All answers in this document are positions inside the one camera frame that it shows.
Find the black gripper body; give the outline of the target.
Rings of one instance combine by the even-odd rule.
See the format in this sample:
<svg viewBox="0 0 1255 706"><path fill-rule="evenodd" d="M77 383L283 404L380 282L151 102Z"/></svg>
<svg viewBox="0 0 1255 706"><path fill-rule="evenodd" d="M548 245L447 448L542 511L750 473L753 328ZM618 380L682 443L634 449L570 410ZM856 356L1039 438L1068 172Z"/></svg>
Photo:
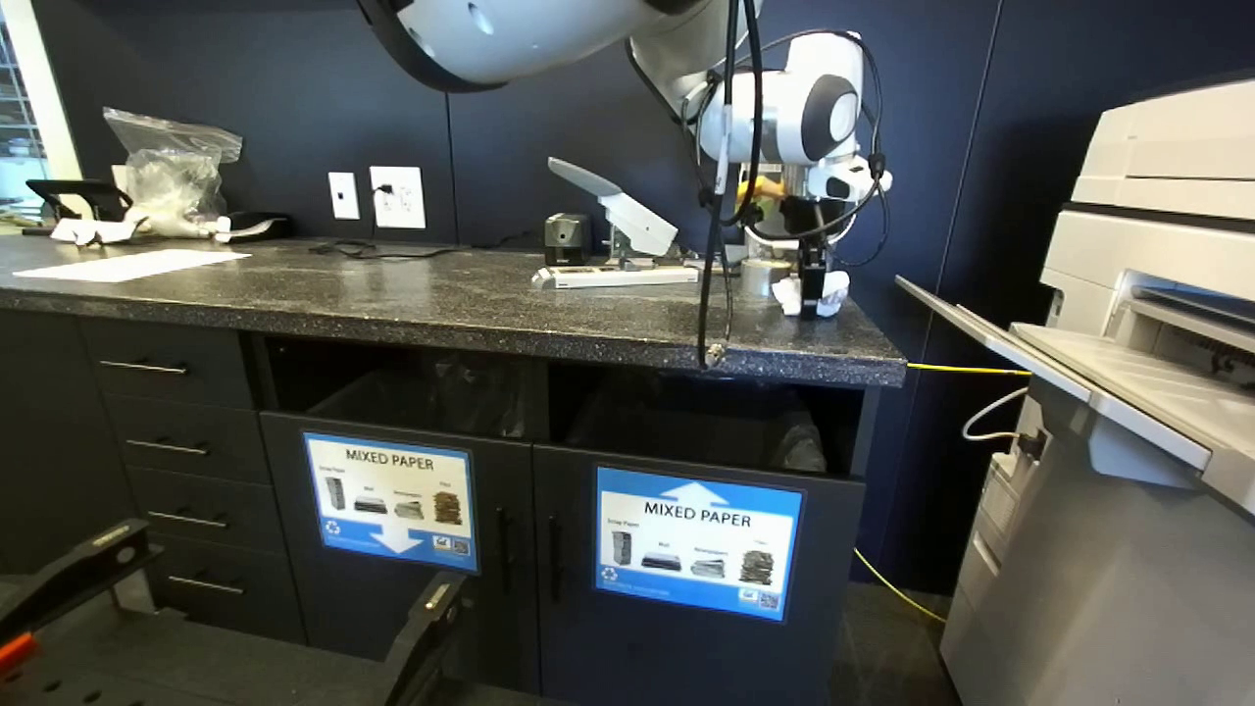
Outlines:
<svg viewBox="0 0 1255 706"><path fill-rule="evenodd" d="M799 287L821 287L830 271L830 243L825 234L804 234L797 254Z"/></svg>

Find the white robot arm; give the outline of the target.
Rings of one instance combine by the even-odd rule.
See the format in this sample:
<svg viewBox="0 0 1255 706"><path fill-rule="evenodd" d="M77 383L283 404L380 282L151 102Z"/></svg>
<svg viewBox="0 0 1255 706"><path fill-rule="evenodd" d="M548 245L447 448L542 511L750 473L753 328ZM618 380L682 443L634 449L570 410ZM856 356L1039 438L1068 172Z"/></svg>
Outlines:
<svg viewBox="0 0 1255 706"><path fill-rule="evenodd" d="M482 95L618 44L659 107L719 164L742 169L732 217L753 224L765 169L780 172L784 240L808 288L826 245L889 186L864 150L872 51L860 30L799 30L765 61L765 0L355 0L414 82Z"/></svg>

